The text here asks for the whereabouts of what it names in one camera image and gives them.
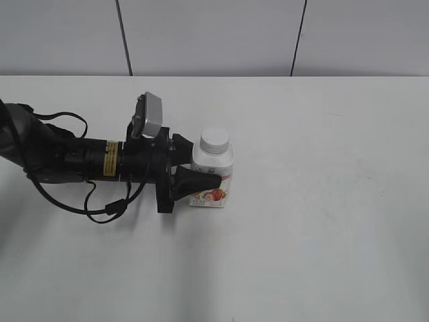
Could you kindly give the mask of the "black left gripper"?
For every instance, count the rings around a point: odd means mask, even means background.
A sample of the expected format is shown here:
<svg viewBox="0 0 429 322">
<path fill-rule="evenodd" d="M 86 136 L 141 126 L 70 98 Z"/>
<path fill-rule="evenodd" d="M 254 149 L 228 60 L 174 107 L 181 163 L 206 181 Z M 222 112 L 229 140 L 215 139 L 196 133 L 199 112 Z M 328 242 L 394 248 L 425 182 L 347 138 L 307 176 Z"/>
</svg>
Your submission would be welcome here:
<svg viewBox="0 0 429 322">
<path fill-rule="evenodd" d="M 128 198 L 129 203 L 140 195 L 146 184 L 154 184 L 158 213 L 171 213 L 174 201 L 220 187 L 222 182 L 220 175 L 197 172 L 182 166 L 192 163 L 194 144 L 180 134 L 174 133 L 172 166 L 177 167 L 172 176 L 171 192 L 170 129 L 161 127 L 154 138 L 141 136 L 136 139 L 131 136 L 132 133 L 133 125 L 130 123 L 123 146 L 121 179 L 137 183 L 139 186 Z"/>
</svg>

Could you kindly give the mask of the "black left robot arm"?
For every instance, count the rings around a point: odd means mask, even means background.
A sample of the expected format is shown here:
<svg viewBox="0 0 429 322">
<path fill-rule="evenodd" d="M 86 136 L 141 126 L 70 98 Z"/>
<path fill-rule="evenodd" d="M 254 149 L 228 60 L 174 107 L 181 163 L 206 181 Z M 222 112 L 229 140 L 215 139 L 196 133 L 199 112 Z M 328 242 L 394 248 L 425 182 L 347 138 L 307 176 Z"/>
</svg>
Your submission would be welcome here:
<svg viewBox="0 0 429 322">
<path fill-rule="evenodd" d="M 123 142 L 76 137 L 50 120 L 61 113 L 37 114 L 26 104 L 1 104 L 1 157 L 23 168 L 40 194 L 53 205 L 91 221 L 108 215 L 113 221 L 127 210 L 146 184 L 156 186 L 160 213 L 171 213 L 174 203 L 188 195 L 217 189 L 221 176 L 187 169 L 192 142 L 169 134 L 162 125 L 162 100 L 146 92 L 137 99 L 135 113 Z M 101 210 L 77 209 L 54 199 L 43 184 L 97 181 L 124 182 L 124 198 Z"/>
</svg>

